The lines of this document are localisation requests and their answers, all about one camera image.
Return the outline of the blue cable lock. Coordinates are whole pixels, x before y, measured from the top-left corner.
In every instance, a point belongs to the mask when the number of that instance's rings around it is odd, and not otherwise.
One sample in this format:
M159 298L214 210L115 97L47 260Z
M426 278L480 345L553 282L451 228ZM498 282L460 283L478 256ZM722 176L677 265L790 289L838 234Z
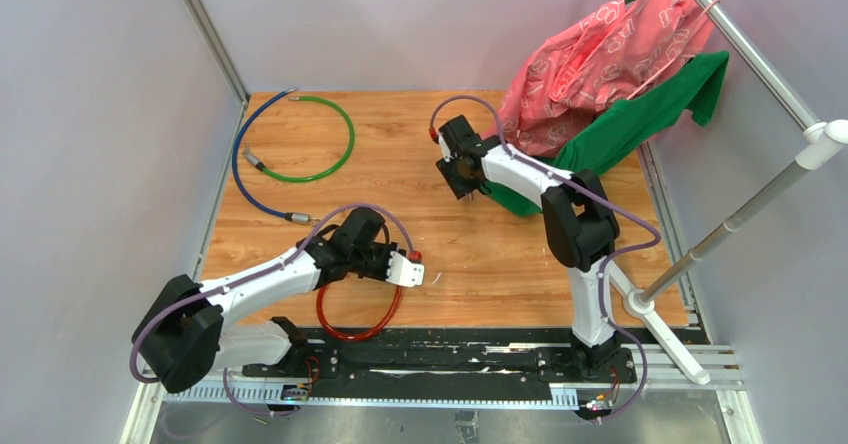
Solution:
M290 223L295 223L299 225L312 225L314 226L317 223L317 220L309 214L293 212L293 211L280 211L273 208L270 208L261 202L259 202L251 192L245 187L245 184L241 178L241 174L239 171L239 157L242 157L246 160L252 167L256 167L259 165L259 172L261 174L264 173L264 163L259 160L255 155L253 155L246 144L243 143L245 135L250 127L253 125L255 120L260 117L260 115L267 110L272 104L275 104L277 101L281 100L283 97L286 97L296 91L296 88L289 88L283 91L278 92L273 97L268 99L266 102L261 104L256 110L249 114L246 118L244 124L238 130L235 140L233 143L231 158L230 158L230 167L231 174L236 184L237 189L241 193L241 195L247 200L249 204L251 204L254 208L259 211L281 218Z

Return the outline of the red cable lock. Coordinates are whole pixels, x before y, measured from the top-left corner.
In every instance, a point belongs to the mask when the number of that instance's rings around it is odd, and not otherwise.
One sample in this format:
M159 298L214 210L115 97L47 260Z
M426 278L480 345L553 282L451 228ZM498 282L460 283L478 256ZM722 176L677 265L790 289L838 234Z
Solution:
M404 290L376 283L345 281L329 284L318 291L316 316L321 328L332 338L362 342L376 337L400 308Z

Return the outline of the green cable lock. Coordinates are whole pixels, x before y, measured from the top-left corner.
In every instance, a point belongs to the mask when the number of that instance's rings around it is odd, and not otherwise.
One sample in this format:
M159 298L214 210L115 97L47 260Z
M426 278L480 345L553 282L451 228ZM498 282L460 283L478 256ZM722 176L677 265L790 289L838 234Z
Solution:
M338 104L318 96L283 97L265 110L243 143L264 163L262 175L287 184L329 177L353 154L356 130Z

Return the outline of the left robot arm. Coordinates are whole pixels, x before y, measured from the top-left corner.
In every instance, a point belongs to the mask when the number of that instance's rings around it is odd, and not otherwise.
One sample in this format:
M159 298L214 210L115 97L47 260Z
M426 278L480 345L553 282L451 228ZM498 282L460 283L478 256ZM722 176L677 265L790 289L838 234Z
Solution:
M262 364L298 375L306 350L285 319L245 325L273 303L322 290L350 275L396 290L422 284L425 267L411 241L388 237L392 214L373 204L342 206L284 253L246 270L196 281L187 274L162 287L131 337L129 370L140 383L180 393L212 371Z

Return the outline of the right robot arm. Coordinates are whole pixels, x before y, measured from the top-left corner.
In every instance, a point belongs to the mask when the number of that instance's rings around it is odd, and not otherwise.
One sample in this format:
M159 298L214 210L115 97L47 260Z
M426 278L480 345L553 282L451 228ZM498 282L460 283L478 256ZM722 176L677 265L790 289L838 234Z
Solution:
M584 381L601 378L621 348L609 314L610 290L600 274L620 228L613 212L596 201L605 195L599 178L590 171L555 169L497 136L482 138L464 116L429 134L442 153L436 166L457 198L500 185L541 209L548 248L568 272L574 312L570 366Z

